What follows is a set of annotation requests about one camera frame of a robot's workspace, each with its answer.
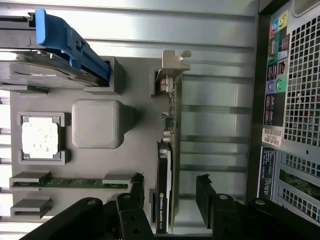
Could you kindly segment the green RAM stick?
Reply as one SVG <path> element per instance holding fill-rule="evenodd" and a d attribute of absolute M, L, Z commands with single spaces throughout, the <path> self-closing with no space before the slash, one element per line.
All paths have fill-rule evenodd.
<path fill-rule="evenodd" d="M 128 183 L 103 183 L 102 179 L 49 177 L 40 182 L 14 182 L 13 188 L 127 189 Z"/>

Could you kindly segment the grey printed parts rack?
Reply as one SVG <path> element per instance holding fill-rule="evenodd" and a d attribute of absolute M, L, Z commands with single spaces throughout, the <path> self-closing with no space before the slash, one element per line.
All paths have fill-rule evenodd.
<path fill-rule="evenodd" d="M 157 142 L 163 136 L 161 114 L 170 108 L 167 95 L 152 96 L 152 83 L 162 62 L 158 58 L 118 57 L 117 80 L 122 83 L 121 94 L 90 93 L 81 89 L 54 88 L 47 94 L 10 94 L 11 107 L 11 147 L 14 174 L 28 170 L 49 170 L 54 176 L 70 178 L 100 178 L 106 174 L 144 174 L 145 186 L 151 189 L 156 184 Z M 118 100 L 134 107 L 140 119 L 127 132 L 124 142 L 116 149 L 78 148 L 72 143 L 72 127 L 65 130 L 65 145 L 70 151 L 70 161 L 64 165 L 26 165 L 18 161 L 21 130 L 20 112 L 63 112 L 72 117 L 72 105 L 79 99 Z M 56 189 L 15 190 L 12 200 L 0 203 L 2 211 L 27 196 L 49 196 L 52 210 L 42 219 L 2 216 L 0 218 L 0 239 L 15 240 L 38 227 L 42 222 L 60 213 L 66 207 L 84 197 L 97 197 L 103 201 L 112 196 L 109 190 L 97 189 Z"/>

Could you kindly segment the silver CPU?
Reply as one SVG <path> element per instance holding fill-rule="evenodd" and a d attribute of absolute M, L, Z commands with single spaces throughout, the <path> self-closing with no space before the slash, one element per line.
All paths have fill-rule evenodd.
<path fill-rule="evenodd" d="M 52 160 L 59 152 L 58 130 L 58 124 L 51 117 L 29 117 L 22 124 L 23 157 Z"/>

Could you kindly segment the black open PC case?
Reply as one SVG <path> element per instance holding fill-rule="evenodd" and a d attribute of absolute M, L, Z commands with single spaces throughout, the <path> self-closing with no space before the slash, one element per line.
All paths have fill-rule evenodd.
<path fill-rule="evenodd" d="M 260 4 L 250 157 L 257 193 L 320 227 L 320 0 Z"/>

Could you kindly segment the silver hard disk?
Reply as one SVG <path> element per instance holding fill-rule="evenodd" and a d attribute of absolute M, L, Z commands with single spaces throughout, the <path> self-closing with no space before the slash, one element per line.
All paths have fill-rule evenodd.
<path fill-rule="evenodd" d="M 0 84 L 44 89 L 103 87 L 88 70 L 71 68 L 66 54 L 36 43 L 35 12 L 0 15 Z"/>

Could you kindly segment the blue disk caddy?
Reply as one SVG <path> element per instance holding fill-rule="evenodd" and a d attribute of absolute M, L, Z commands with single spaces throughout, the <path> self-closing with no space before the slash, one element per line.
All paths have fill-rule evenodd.
<path fill-rule="evenodd" d="M 88 70 L 102 81 L 102 86 L 110 85 L 110 65 L 63 18 L 47 14 L 43 8 L 36 9 L 35 38 L 38 45 L 67 55 L 74 70 Z"/>

